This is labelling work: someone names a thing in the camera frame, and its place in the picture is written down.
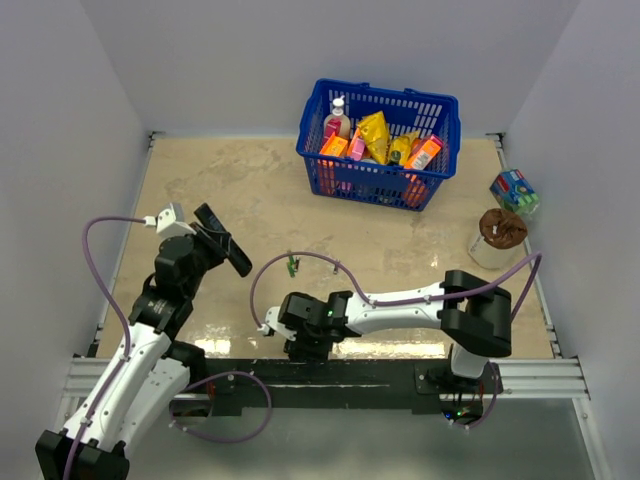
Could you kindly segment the black remote control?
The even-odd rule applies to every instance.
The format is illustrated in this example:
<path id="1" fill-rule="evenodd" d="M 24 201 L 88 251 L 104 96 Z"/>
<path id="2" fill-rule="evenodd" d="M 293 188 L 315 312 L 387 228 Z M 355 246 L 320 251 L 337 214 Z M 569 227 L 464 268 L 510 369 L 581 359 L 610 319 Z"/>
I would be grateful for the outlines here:
<path id="1" fill-rule="evenodd" d="M 223 257 L 227 259 L 241 277 L 249 275 L 253 264 L 246 253 L 234 240 L 232 234 L 223 226 L 219 218 L 207 203 L 202 203 L 194 215 L 204 231 L 221 248 Z"/>

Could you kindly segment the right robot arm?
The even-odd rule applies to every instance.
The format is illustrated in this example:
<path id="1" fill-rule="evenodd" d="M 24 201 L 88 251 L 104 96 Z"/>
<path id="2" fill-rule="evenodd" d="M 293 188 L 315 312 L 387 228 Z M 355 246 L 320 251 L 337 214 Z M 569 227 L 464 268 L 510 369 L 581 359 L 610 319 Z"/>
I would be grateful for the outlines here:
<path id="1" fill-rule="evenodd" d="M 391 293 L 333 292 L 323 301 L 292 292 L 266 316 L 269 335 L 286 338 L 292 361 L 324 361 L 347 338 L 396 329 L 432 329 L 452 345 L 446 363 L 429 367 L 424 380 L 439 393 L 472 393 L 484 382 L 492 358 L 512 353 L 511 294 L 461 270 L 441 282 Z"/>

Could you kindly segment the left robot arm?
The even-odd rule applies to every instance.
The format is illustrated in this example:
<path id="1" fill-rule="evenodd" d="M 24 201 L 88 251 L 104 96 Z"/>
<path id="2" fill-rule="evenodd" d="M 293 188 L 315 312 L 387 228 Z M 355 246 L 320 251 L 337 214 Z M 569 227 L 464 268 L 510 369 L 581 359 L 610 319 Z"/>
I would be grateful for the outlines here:
<path id="1" fill-rule="evenodd" d="M 231 235 L 182 222 L 158 232 L 163 240 L 154 271 L 125 321 L 116 354 L 64 426 L 44 431 L 36 443 L 46 479 L 126 478 L 134 449 L 173 397 L 206 383 L 203 351 L 176 336 L 205 274 L 230 259 Z"/>

